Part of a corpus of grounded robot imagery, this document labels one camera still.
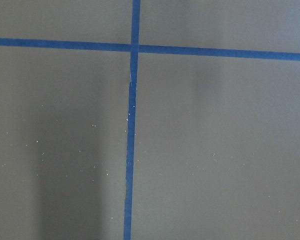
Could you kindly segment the vertical blue tape strip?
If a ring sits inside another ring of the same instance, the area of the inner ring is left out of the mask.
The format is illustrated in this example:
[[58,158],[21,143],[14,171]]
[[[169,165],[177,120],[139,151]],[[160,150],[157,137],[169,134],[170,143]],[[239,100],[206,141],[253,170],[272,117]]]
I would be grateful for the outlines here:
[[135,153],[135,129],[136,129],[136,99],[139,62],[139,33],[140,33],[141,2],[132,2],[131,44],[130,44],[130,83],[128,93],[127,115],[127,147],[125,168],[125,200],[123,239],[132,237],[132,207],[133,207],[133,181],[134,181],[134,153]]

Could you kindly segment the horizontal blue tape strip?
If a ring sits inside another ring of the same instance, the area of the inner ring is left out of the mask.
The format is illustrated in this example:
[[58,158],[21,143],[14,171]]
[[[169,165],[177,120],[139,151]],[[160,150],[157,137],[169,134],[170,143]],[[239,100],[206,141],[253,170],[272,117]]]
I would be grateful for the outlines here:
[[[112,51],[112,52],[130,52],[132,49],[132,46],[130,44],[121,44],[121,43],[21,39],[21,38],[0,38],[0,46]],[[170,55],[187,55],[187,56],[211,56],[211,57],[300,61],[300,53],[292,53],[292,52],[255,51],[255,50],[221,49],[221,48],[197,48],[197,47],[160,46],[160,45],[139,45],[137,47],[137,50],[140,53],[149,53],[149,54],[170,54]]]

